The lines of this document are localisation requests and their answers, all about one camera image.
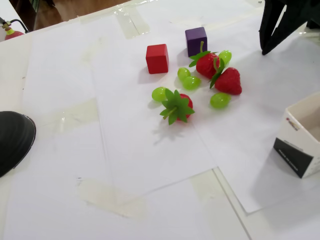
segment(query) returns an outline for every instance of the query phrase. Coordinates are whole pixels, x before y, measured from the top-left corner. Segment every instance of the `artificial strawberry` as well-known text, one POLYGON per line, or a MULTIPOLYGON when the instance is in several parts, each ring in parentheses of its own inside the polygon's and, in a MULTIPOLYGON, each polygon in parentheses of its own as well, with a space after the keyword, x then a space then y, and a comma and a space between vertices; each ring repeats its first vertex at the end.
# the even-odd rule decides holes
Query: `artificial strawberry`
POLYGON ((216 74, 211 79, 210 88, 214 85, 220 92, 232 95, 241 94, 240 73, 234 67, 228 67, 224 73, 222 73, 224 68, 225 63, 220 59, 220 66, 216 69, 216 74))
POLYGON ((162 102, 165 110, 160 115, 163 116, 163 119, 168 118, 169 125, 173 124, 176 120, 186 123, 187 118, 195 113, 193 103, 187 95, 180 94, 177 90, 173 93, 169 89, 165 89, 165 96, 167 100, 162 102))
POLYGON ((181 97, 182 99, 189 99, 188 107, 191 108, 191 109, 194 108, 194 104, 193 104, 193 102, 191 101, 191 99, 190 99, 190 97, 189 97, 188 95, 185 95, 185 94, 183 94, 183 93, 180 93, 180 97, 181 97))
POLYGON ((217 72, 217 70, 214 67, 214 59, 217 59, 216 61, 216 67, 219 67, 219 58, 215 54, 216 52, 210 52, 210 51, 204 51, 202 50, 204 45, 204 42, 201 42, 200 46, 200 53, 198 53, 195 56, 191 56, 190 58, 193 60, 193 62, 190 63, 189 67, 193 67, 196 65, 196 70, 201 75, 207 77, 208 79, 211 79, 217 72))
POLYGON ((242 93, 240 73, 234 67, 228 67, 216 80, 214 87, 220 92, 232 95, 242 93))

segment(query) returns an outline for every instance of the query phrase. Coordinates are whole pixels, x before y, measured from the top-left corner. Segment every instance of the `red cube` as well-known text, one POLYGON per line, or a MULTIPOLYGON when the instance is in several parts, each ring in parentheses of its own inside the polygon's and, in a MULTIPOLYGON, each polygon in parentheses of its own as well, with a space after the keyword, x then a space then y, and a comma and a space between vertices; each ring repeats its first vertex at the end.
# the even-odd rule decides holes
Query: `red cube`
POLYGON ((148 46, 145 59, 150 74, 162 74, 169 71, 169 57, 166 44, 148 46))

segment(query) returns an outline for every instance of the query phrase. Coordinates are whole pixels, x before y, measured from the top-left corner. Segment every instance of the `wooden floor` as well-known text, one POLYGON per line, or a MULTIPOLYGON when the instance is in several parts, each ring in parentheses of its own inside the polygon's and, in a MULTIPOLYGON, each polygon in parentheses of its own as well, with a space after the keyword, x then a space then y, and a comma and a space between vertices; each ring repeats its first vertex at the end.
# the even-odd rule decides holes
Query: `wooden floor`
POLYGON ((54 6, 49 6, 45 0, 39 0, 35 30, 43 29, 77 16, 91 14, 113 7, 129 0, 53 0, 54 6))

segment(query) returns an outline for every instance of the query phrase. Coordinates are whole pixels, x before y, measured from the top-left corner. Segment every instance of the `green grape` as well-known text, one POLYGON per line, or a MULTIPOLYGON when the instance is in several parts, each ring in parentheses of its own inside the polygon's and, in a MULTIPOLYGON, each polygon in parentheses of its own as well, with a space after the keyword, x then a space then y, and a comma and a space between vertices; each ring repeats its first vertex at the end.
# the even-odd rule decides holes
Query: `green grape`
POLYGON ((187 90, 194 90, 198 88, 200 84, 201 80, 196 76, 187 76, 182 82, 182 86, 187 90))
POLYGON ((186 77, 189 77, 190 71, 185 68, 185 67, 180 67, 178 70, 178 78, 180 79, 180 81, 182 82, 186 77))
POLYGON ((223 59, 225 65, 230 62, 232 53, 229 50, 224 50, 219 53, 219 58, 223 59))
POLYGON ((157 102, 163 102, 165 100, 167 100, 166 97, 166 88, 161 86, 161 87, 157 87, 155 90, 153 90, 152 92, 152 98, 153 100, 157 101, 157 102))
POLYGON ((230 100, 231 96, 229 94, 219 92, 211 97, 210 104, 215 109, 223 109, 229 104, 230 100))

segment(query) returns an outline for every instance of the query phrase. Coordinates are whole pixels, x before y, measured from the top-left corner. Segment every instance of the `strawberry leaves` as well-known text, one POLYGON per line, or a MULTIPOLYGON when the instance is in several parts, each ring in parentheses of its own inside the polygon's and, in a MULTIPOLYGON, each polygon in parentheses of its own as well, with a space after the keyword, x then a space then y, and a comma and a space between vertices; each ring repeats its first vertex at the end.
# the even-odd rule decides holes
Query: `strawberry leaves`
POLYGON ((217 63, 217 57, 215 57, 215 58, 213 59, 213 67, 214 67, 214 69, 215 69, 215 71, 216 71, 216 74, 213 75, 213 77, 211 78, 210 88, 212 88, 212 87, 215 85, 217 79, 220 77, 220 75, 222 74, 222 72, 223 72, 223 70, 224 70, 224 68, 225 68, 225 62, 224 62, 224 60, 223 60, 222 58, 220 58, 220 57, 219 57, 219 59, 220 59, 220 66, 219 66, 219 68, 217 68, 217 65, 216 65, 216 63, 217 63))
POLYGON ((169 89, 165 90, 165 96, 167 100, 162 102, 162 105, 166 108, 160 115, 163 119, 168 118, 169 125, 173 124, 178 118, 187 122, 187 115, 194 114, 195 111, 188 106, 189 99, 181 98, 180 93, 175 90, 174 93, 169 89))
POLYGON ((202 51, 202 48, 204 46, 204 43, 203 41, 201 41, 201 45, 200 45, 200 52, 197 54, 197 55, 194 55, 194 56, 191 56, 190 58, 193 60, 190 65, 189 65, 189 68, 192 68, 194 67, 195 65, 197 65, 197 61, 204 57, 205 55, 211 53, 211 51, 202 51))

